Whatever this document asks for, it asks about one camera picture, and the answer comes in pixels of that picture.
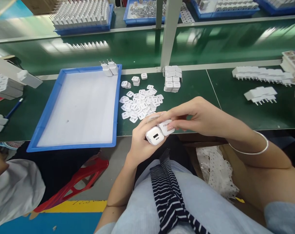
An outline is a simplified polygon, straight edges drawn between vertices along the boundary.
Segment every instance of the green workbench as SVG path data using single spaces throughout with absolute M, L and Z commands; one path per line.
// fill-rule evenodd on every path
M 113 59 L 123 69 L 160 65 L 163 30 L 71 36 L 0 44 L 0 56 L 15 55 L 34 75 L 58 74 L 62 68 L 100 65 Z M 105 42 L 99 47 L 75 45 Z M 177 28 L 172 65 L 280 59 L 295 49 L 295 20 Z
M 295 128 L 295 87 L 285 87 L 281 84 L 269 84 L 260 81 L 239 81 L 232 77 L 232 69 L 213 69 L 184 71 L 183 82 L 178 93 L 166 93 L 162 73 L 149 73 L 147 80 L 141 80 L 140 86 L 130 89 L 136 93 L 146 89 L 147 85 L 154 85 L 157 94 L 164 96 L 164 102 L 157 111 L 166 111 L 172 107 L 202 96 L 225 112 L 241 119 L 252 129 L 289 129 Z M 121 81 L 131 82 L 134 75 L 122 75 Z M 44 81 L 37 89 L 25 87 L 25 100 L 10 118 L 7 126 L 0 133 L 0 141 L 30 140 L 37 122 L 43 112 L 45 104 L 55 81 Z M 262 106 L 247 101 L 244 93 L 259 86 L 273 86 L 277 91 L 277 103 L 265 103 Z M 129 89 L 120 88 L 120 97 L 125 96 Z M 7 114 L 16 104 L 17 99 L 0 102 L 0 114 Z M 119 103 L 117 136 L 130 136 L 139 121 L 132 123 L 123 120 Z

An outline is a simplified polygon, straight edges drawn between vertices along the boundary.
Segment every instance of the right hand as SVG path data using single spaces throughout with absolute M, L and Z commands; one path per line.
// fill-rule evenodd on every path
M 224 137 L 233 140 L 242 140 L 246 132 L 252 131 L 242 121 L 220 110 L 202 97 L 174 107 L 160 116 L 162 121 L 171 119 L 168 130 L 188 129 L 205 136 Z

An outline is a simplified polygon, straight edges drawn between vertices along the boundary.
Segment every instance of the hand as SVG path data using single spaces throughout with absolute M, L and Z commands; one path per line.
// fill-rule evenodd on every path
M 192 116 L 191 120 L 186 120 L 188 115 Z M 223 112 L 202 97 L 195 97 L 174 107 L 159 118 L 160 121 L 167 119 L 172 120 L 167 126 L 168 130 L 188 129 L 205 136 L 241 140 L 246 131 L 252 131 L 242 121 Z
M 151 145 L 145 140 L 145 134 L 147 131 L 161 122 L 160 118 L 157 118 L 147 123 L 148 118 L 162 113 L 165 113 L 165 111 L 147 116 L 132 131 L 131 148 L 127 154 L 125 164 L 131 165 L 132 167 L 137 167 L 141 162 L 151 157 L 151 155 L 165 142 L 167 137 L 165 137 L 162 142 L 155 146 Z

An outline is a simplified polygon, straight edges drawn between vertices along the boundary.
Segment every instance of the white support pillar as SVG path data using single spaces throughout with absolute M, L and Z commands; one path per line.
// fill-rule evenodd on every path
M 167 0 L 163 46 L 160 59 L 161 70 L 163 70 L 163 67 L 168 66 L 170 62 L 181 5 L 182 0 Z
M 20 71 L 22 71 L 21 68 L 18 68 L 17 66 L 0 58 L 0 73 L 3 74 L 4 76 L 9 77 L 12 80 L 15 80 L 23 84 L 21 81 L 18 80 L 18 76 L 17 76 L 17 73 Z
M 156 29 L 161 29 L 163 18 L 163 0 L 156 0 Z

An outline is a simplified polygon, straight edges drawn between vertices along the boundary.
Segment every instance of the left hand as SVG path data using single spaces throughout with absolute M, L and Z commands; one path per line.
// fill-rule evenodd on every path
M 164 112 L 157 112 L 153 115 L 147 116 L 135 129 L 133 129 L 131 148 L 126 157 L 126 164 L 131 165 L 132 167 L 137 167 L 141 162 L 151 157 L 151 155 L 166 141 L 167 137 L 165 137 L 158 145 L 154 146 L 145 140 L 145 134 L 147 131 L 162 122 L 160 118 L 157 118 L 147 123 L 148 118 L 162 113 Z

